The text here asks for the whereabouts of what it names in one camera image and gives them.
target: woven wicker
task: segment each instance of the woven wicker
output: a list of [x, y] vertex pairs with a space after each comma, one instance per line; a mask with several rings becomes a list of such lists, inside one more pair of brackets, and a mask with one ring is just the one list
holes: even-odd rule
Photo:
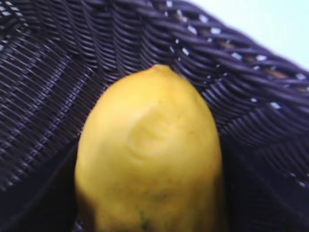
[[76, 138], [110, 83], [155, 63], [215, 117], [233, 230], [308, 231], [309, 73], [180, 0], [0, 3], [0, 190]]

